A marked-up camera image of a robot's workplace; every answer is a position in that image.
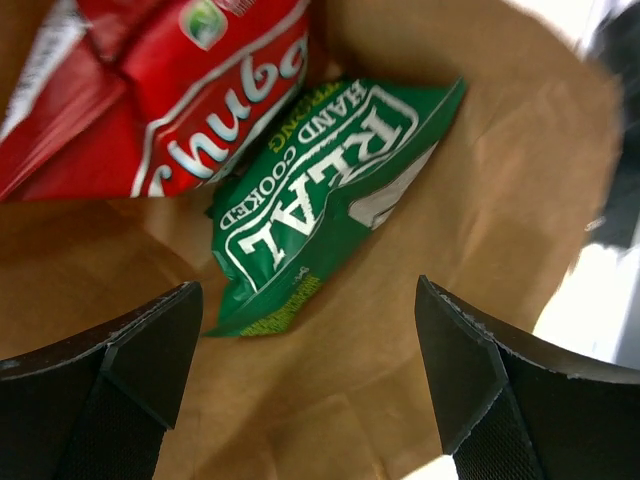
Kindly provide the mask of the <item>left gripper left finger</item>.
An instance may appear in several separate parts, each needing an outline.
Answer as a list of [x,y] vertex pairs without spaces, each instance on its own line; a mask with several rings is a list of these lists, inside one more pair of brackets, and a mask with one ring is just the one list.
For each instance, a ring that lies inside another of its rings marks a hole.
[[2,478],[152,478],[176,425],[202,318],[202,287],[185,282],[2,361]]

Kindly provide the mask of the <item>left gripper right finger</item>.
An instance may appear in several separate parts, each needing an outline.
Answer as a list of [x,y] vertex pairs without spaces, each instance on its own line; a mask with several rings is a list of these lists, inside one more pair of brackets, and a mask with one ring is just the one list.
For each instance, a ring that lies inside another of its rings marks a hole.
[[546,342],[418,280],[416,328],[461,479],[635,479],[639,374]]

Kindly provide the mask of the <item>brown paper bag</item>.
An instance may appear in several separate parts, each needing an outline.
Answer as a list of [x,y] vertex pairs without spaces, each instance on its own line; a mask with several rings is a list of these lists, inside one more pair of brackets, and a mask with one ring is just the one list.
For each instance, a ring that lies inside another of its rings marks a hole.
[[[352,74],[468,90],[389,220],[286,334],[203,338],[159,479],[400,479],[440,453],[415,327],[427,276],[523,329],[576,259],[620,148],[620,92],[509,1],[320,1],[320,44]],[[226,280],[211,192],[1,208],[1,354],[14,357],[199,281]]]

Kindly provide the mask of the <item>dark green snack packet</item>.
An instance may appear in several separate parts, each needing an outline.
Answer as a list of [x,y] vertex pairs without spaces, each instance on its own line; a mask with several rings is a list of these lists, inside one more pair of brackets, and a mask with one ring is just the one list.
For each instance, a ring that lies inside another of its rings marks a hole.
[[347,78],[307,91],[242,174],[214,194],[228,283],[215,337],[286,331],[391,215],[454,122],[466,84]]

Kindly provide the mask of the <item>red snack bag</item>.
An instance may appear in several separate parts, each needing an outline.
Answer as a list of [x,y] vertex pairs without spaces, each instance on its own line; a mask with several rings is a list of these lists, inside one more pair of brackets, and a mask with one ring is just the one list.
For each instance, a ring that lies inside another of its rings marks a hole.
[[298,93],[304,1],[54,1],[1,124],[5,201],[174,196]]

